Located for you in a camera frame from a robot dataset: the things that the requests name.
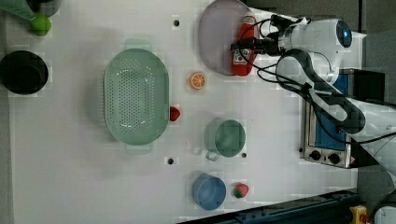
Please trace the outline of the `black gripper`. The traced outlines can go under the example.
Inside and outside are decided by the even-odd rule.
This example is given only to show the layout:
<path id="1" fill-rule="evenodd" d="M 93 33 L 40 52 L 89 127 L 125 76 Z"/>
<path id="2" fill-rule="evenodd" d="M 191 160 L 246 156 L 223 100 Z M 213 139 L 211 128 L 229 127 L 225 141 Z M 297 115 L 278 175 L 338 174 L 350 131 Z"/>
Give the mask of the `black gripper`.
<path id="1" fill-rule="evenodd" d="M 278 40 L 272 37 L 265 37 L 264 39 L 257 39 L 256 37 L 241 38 L 237 43 L 231 44 L 230 50 L 249 49 L 257 50 L 260 54 L 268 54 L 269 56 L 279 56 L 281 51 L 278 47 Z"/>

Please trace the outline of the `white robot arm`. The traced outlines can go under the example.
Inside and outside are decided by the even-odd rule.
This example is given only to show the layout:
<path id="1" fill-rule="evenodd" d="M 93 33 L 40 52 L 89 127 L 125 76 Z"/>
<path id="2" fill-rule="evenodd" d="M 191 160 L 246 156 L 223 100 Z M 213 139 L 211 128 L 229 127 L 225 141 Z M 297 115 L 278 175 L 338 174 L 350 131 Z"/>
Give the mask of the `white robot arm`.
<path id="1" fill-rule="evenodd" d="M 255 54 L 276 56 L 273 83 L 300 95 L 359 143 L 390 176 L 395 176 L 395 105 L 341 93 L 334 87 L 339 66 L 352 45 L 352 32 L 337 19 L 297 21 L 277 15 L 267 20 L 276 30 L 261 34 L 257 22 L 240 31 L 230 51 L 244 63 Z"/>

